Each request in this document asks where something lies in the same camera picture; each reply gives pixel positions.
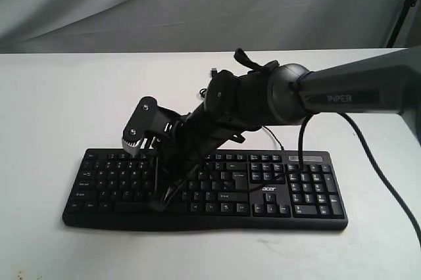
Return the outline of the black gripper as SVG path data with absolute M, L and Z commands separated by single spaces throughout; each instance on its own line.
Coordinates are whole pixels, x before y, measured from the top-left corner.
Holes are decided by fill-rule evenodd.
M 176 117 L 172 121 L 170 138 L 164 141 L 164 180 L 160 158 L 153 160 L 154 186 L 148 205 L 164 212 L 176 196 L 195 179 L 199 164 L 227 141 L 243 143 L 242 129 L 231 128 L 214 121 L 202 108 Z

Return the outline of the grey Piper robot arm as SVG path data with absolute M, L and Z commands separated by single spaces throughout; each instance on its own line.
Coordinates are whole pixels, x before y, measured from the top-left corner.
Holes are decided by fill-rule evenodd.
M 265 65 L 251 61 L 241 49 L 234 54 L 248 73 L 227 70 L 209 82 L 203 102 L 182 116 L 158 109 L 163 125 L 153 126 L 160 139 L 158 187 L 154 210 L 163 211 L 182 181 L 204 157 L 225 142 L 240 140 L 244 131 L 264 126 L 302 128 L 320 113 L 392 113 L 400 115 L 420 136 L 420 48 L 368 58 L 313 72 L 300 64 Z M 164 126 L 170 135 L 163 135 Z

